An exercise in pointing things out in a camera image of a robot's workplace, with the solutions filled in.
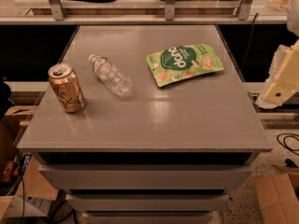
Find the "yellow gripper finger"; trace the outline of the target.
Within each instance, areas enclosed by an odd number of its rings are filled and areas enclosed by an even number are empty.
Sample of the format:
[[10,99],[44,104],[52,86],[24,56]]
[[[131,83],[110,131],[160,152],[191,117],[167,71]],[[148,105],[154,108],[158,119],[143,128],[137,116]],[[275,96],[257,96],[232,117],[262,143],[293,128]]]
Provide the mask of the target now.
[[279,45],[270,68],[269,77],[264,82],[256,100],[263,109],[282,106],[299,92],[299,43],[287,47]]

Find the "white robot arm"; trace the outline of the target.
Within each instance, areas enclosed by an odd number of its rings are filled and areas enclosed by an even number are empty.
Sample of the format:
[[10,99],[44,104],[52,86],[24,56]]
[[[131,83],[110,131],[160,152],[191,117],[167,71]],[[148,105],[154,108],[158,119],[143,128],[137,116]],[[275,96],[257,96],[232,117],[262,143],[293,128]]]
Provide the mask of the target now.
[[[270,7],[287,11],[287,29],[299,37],[299,0],[270,0]],[[290,47],[279,45],[256,105],[274,109],[299,92],[299,41]]]

